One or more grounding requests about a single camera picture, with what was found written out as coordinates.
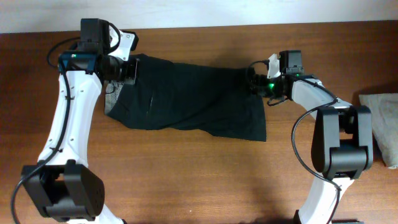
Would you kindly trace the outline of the black shorts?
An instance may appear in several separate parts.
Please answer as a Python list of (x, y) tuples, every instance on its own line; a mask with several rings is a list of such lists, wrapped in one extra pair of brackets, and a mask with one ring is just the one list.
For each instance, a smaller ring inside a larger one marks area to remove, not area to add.
[(250, 68), (216, 68), (135, 56), (133, 85), (111, 82), (105, 115), (130, 129), (200, 129), (213, 136), (266, 141), (263, 100), (246, 81)]

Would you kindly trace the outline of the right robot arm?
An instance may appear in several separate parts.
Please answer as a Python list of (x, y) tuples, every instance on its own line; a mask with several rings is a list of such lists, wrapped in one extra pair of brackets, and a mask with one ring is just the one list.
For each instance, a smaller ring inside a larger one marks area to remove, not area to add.
[[(341, 100), (317, 77), (304, 74), (300, 68), (278, 69), (267, 75), (252, 73), (252, 68), (246, 69), (245, 80), (255, 93), (270, 100), (290, 100), (305, 108), (292, 127), (290, 139), (296, 158), (314, 180), (293, 222), (332, 223), (347, 189), (373, 164), (371, 110)], [(307, 116), (315, 120), (312, 167), (303, 161), (296, 145), (298, 125)]]

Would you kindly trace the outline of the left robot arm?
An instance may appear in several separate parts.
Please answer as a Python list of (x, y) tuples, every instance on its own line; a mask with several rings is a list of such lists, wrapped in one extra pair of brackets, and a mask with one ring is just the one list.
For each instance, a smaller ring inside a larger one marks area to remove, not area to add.
[(22, 168), (25, 188), (42, 217), (60, 223), (121, 223), (105, 205), (103, 181), (88, 167), (91, 120), (104, 82), (133, 84), (138, 36), (102, 19), (82, 19), (80, 35), (61, 53), (52, 127), (35, 165)]

